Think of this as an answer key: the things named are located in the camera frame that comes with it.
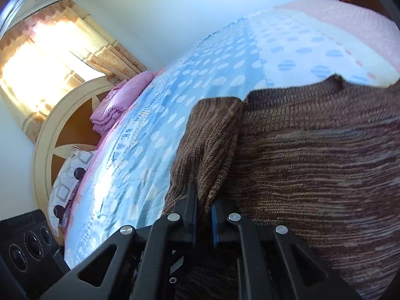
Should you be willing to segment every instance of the round headboard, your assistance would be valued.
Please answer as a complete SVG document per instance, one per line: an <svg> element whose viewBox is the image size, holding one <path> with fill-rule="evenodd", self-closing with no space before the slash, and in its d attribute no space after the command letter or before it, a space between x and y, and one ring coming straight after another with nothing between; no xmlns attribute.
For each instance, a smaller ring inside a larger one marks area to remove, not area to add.
<svg viewBox="0 0 400 300"><path fill-rule="evenodd" d="M46 217L53 183L71 148L96 149L101 136L93 131L90 116L113 87L105 76L83 83L65 95L43 123L33 153L32 174L33 192ZM56 239L63 244L62 231Z"/></svg>

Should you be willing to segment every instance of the blue bedsheet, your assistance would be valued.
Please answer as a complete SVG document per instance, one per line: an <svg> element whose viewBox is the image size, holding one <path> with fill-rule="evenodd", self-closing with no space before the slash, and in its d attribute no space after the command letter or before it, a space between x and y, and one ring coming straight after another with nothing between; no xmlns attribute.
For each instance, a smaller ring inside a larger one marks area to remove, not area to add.
<svg viewBox="0 0 400 300"><path fill-rule="evenodd" d="M140 228L159 218L175 152L199 99L244 99L254 89L311 84L333 73L358 84L387 85L393 69L363 44L370 54L356 59L349 49L360 44L285 10L244 17L197 43L152 81L105 139L73 211L65 239L67 264L80 263L122 225ZM377 60L386 76L371 72Z"/></svg>

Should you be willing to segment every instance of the speaker knob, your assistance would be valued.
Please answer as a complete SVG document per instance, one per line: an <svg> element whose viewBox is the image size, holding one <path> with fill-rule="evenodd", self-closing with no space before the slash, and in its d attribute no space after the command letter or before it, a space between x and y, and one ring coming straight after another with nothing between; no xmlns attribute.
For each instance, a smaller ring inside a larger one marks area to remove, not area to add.
<svg viewBox="0 0 400 300"><path fill-rule="evenodd" d="M25 243L27 250L29 253L38 258L41 256L42 251L41 251L41 244L39 243L39 240L36 238L36 236L32 232L28 232L25 236Z"/></svg>
<svg viewBox="0 0 400 300"><path fill-rule="evenodd" d="M40 230L40 233L41 233L41 237L43 238L44 242L46 244L50 245L51 241L52 241L50 232L45 227L42 227Z"/></svg>
<svg viewBox="0 0 400 300"><path fill-rule="evenodd" d="M27 260L22 252L22 250L17 245L11 245L9 248L9 256L13 264L20 271L26 271L28 268Z"/></svg>

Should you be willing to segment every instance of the curtain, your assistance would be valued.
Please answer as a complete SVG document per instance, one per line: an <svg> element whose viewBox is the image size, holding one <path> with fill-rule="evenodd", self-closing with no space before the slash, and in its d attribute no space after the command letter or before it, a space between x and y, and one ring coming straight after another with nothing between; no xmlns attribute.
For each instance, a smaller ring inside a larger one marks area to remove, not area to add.
<svg viewBox="0 0 400 300"><path fill-rule="evenodd" d="M0 41L0 96L33 143L72 89L104 74L117 84L146 70L72 0L31 14Z"/></svg>

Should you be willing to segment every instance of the folded pink blanket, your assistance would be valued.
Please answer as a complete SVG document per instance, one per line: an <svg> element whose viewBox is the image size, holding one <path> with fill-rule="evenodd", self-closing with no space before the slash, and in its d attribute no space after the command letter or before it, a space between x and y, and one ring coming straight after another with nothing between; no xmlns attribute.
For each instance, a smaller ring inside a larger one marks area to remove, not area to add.
<svg viewBox="0 0 400 300"><path fill-rule="evenodd" d="M113 88L90 117L91 122L94 124L93 130L101 135L108 132L123 112L136 101L153 78L153 73L146 71L124 84L121 82Z"/></svg>
<svg viewBox="0 0 400 300"><path fill-rule="evenodd" d="M108 95L101 101L100 105L93 111L93 114L90 117L92 123L104 124L110 120L117 110L112 108L109 109L109 103L126 83L127 80L124 80L111 89Z"/></svg>

